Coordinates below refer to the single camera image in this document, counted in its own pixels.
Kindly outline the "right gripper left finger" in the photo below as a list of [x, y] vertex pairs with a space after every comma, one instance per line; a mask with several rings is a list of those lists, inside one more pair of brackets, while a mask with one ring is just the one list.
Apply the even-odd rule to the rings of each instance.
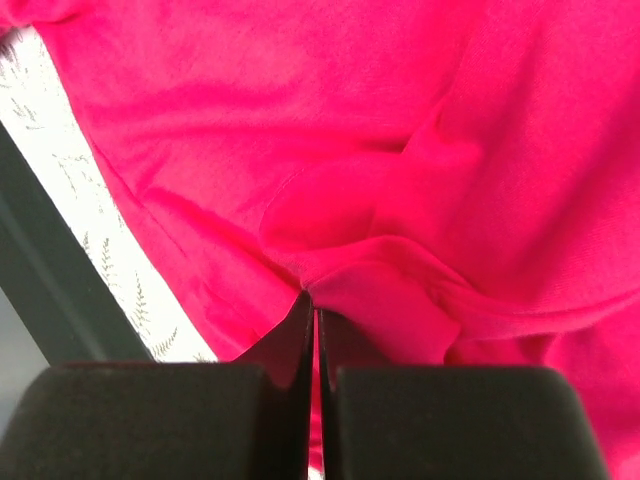
[[231, 362], [44, 370], [1, 441], [5, 479], [304, 479], [314, 313], [286, 317]]

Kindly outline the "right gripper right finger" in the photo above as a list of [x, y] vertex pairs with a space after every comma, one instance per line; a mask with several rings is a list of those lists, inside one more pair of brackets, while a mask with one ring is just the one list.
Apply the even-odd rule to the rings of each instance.
[[546, 368], [400, 366], [318, 315], [328, 479], [605, 479], [581, 402]]

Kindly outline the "magenta t shirt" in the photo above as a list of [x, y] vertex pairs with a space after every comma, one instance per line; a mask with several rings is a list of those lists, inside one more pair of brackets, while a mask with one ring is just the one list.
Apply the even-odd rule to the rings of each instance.
[[392, 360], [544, 365], [639, 475], [635, 1], [5, 1], [215, 355], [301, 291]]

